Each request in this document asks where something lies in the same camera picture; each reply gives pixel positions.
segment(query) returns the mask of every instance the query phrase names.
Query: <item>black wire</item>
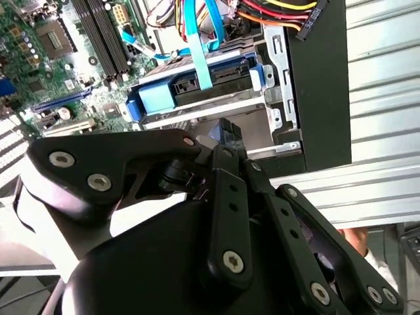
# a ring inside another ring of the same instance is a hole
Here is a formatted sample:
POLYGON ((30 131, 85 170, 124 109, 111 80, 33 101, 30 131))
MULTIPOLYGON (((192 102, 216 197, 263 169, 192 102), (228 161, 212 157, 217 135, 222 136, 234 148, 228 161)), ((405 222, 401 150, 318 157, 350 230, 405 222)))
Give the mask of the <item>black wire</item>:
POLYGON ((42 289, 38 289, 36 291, 29 292, 25 295, 21 295, 21 296, 15 298, 13 300, 7 301, 6 303, 3 303, 2 305, 0 305, 0 310, 2 308, 5 308, 6 306, 9 306, 9 305, 15 303, 15 302, 26 299, 27 297, 31 297, 32 295, 35 295, 35 294, 38 294, 38 293, 43 292, 45 290, 51 289, 51 288, 55 287, 56 285, 57 285, 57 283, 53 283, 53 284, 48 285, 47 287, 43 287, 42 289))
POLYGON ((382 237, 382 246, 383 246, 383 261, 385 262, 385 264, 388 264, 388 259, 387 259, 387 247, 385 244, 385 229, 383 229, 383 237, 382 237))
POLYGON ((417 309, 419 309, 420 310, 420 301, 418 301, 418 300, 407 300, 407 304, 410 304, 410 305, 412 305, 412 306, 414 306, 415 308, 417 308, 417 309))
POLYGON ((255 18, 260 18, 262 20, 273 21, 273 22, 287 22, 287 23, 295 23, 295 24, 303 25, 303 21, 287 20, 287 19, 280 20, 279 18, 274 18, 265 13, 261 13, 257 10, 254 10, 253 8, 250 8, 247 5, 244 5, 243 3, 240 3, 238 8, 241 9, 241 11, 245 11, 247 14, 254 16, 255 18))
POLYGON ((164 13, 162 13, 161 15, 157 15, 156 16, 156 20, 160 20, 161 18, 163 18, 171 9, 172 7, 175 5, 175 1, 172 0, 171 3, 169 4, 169 6, 167 7, 167 9, 165 10, 164 13))

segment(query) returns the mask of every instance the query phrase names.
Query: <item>red wire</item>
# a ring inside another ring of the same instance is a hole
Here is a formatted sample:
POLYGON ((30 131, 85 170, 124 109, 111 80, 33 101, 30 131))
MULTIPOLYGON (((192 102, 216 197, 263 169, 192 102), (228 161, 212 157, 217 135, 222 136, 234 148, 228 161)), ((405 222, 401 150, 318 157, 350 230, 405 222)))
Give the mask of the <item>red wire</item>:
POLYGON ((306 20, 308 18, 308 15, 288 15, 288 14, 276 13, 276 12, 267 10, 263 7, 260 7, 258 4, 251 2, 249 0, 242 0, 242 1, 246 3, 247 5, 249 5, 250 7, 253 7, 254 9, 257 9, 258 11, 274 16, 276 18, 286 18, 286 19, 292 19, 292 20, 306 20))

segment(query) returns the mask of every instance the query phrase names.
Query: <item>capacitor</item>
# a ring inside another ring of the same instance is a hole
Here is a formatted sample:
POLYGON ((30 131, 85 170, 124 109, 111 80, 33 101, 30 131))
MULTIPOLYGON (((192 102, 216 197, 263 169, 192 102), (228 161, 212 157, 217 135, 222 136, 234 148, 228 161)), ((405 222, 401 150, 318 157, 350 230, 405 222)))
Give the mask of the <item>capacitor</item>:
POLYGON ((58 115, 63 120, 71 120, 72 112, 67 107, 61 107, 58 109, 58 115))

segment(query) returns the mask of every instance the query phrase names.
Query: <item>black robotic arm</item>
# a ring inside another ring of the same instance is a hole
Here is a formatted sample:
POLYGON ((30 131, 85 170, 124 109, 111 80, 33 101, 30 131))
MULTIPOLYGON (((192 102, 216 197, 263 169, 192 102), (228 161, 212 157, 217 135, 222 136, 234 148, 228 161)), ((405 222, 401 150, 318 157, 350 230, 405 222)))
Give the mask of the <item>black robotic arm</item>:
POLYGON ((271 186, 235 125, 222 119, 216 134, 214 148, 181 130, 30 146, 14 205, 44 240, 52 226, 54 242, 70 244, 75 261, 56 264, 67 268, 63 314, 403 313, 397 292, 296 188, 271 186), (115 210, 174 192, 186 200, 106 233, 115 210))

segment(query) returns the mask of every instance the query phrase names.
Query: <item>screw hole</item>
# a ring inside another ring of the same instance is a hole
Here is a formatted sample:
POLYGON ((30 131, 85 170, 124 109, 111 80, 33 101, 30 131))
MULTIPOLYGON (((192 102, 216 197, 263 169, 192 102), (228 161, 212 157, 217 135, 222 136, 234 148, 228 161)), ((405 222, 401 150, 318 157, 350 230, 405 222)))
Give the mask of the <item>screw hole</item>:
POLYGON ((320 289, 317 289, 316 290, 316 292, 318 292, 318 294, 319 294, 319 296, 321 297, 321 298, 325 298, 326 297, 326 295, 324 294, 324 292, 322 291, 322 290, 320 290, 320 289))
POLYGON ((298 233, 295 230, 290 230, 290 234, 294 237, 294 238, 299 238, 298 233))
POLYGON ((229 203, 229 208, 230 208, 230 210, 233 210, 235 212, 239 211, 238 206, 235 205, 234 203, 229 203))

